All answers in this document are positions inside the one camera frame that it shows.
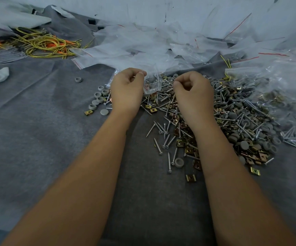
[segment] person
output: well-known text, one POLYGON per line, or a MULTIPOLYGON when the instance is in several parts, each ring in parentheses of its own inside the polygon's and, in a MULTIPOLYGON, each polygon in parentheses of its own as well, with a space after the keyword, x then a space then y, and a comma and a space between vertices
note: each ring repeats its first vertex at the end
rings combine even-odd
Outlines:
MULTIPOLYGON (((126 131, 139 110, 146 74, 128 68, 114 77, 113 111, 3 246, 98 244, 113 200, 126 131)), ((210 82, 191 71, 175 79, 174 91, 198 144, 218 245, 296 245, 296 237, 216 123, 210 82)))

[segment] hand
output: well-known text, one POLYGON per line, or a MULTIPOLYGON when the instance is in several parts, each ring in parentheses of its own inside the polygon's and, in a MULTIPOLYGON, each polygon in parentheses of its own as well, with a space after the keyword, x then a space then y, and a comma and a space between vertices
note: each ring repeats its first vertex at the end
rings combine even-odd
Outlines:
POLYGON ((111 84, 113 112, 136 116, 143 95, 143 80, 147 73, 141 69, 127 68, 118 73, 111 84))
POLYGON ((178 76, 173 84, 180 112, 193 132, 214 119, 214 90, 208 79, 196 71, 178 76))

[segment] gray sheet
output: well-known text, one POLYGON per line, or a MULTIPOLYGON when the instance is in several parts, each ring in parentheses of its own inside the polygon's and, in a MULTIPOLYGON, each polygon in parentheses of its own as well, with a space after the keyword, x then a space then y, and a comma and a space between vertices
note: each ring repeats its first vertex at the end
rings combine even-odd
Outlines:
MULTIPOLYGON (((0 83, 0 229, 10 230, 106 119, 99 111, 88 117, 83 112, 114 70, 32 58, 3 66, 10 67, 10 77, 0 83)), ((198 70, 222 77, 224 63, 198 70)), ((140 110, 131 124, 102 245, 216 244, 203 174, 186 159, 183 169, 167 175, 166 154, 158 156, 153 147, 153 137, 159 143, 162 137, 153 131, 145 138, 153 119, 163 123, 162 116, 140 110), (191 173, 196 183, 185 181, 191 173)), ((296 231, 296 149, 281 145, 276 159, 259 169, 255 180, 296 231)))

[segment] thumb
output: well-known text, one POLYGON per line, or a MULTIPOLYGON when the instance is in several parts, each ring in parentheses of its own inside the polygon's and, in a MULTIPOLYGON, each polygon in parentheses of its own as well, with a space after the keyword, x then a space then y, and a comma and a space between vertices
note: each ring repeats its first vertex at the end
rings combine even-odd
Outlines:
POLYGON ((187 92, 179 81, 174 81, 173 90, 175 92, 176 99, 181 99, 187 92))
POLYGON ((142 71, 140 71, 135 75, 135 78, 134 78, 132 84, 135 86, 143 87, 144 79, 145 79, 145 75, 143 74, 142 71))

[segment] white wall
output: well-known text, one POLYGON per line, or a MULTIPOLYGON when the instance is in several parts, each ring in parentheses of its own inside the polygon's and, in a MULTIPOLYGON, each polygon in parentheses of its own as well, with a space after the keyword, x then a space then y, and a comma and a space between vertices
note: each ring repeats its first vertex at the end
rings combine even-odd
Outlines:
POLYGON ((296 0, 15 0, 46 7, 59 5, 89 17, 157 26, 178 21, 188 31, 223 38, 252 13, 261 40, 285 37, 296 30, 296 0), (210 12, 214 19, 205 23, 210 12))

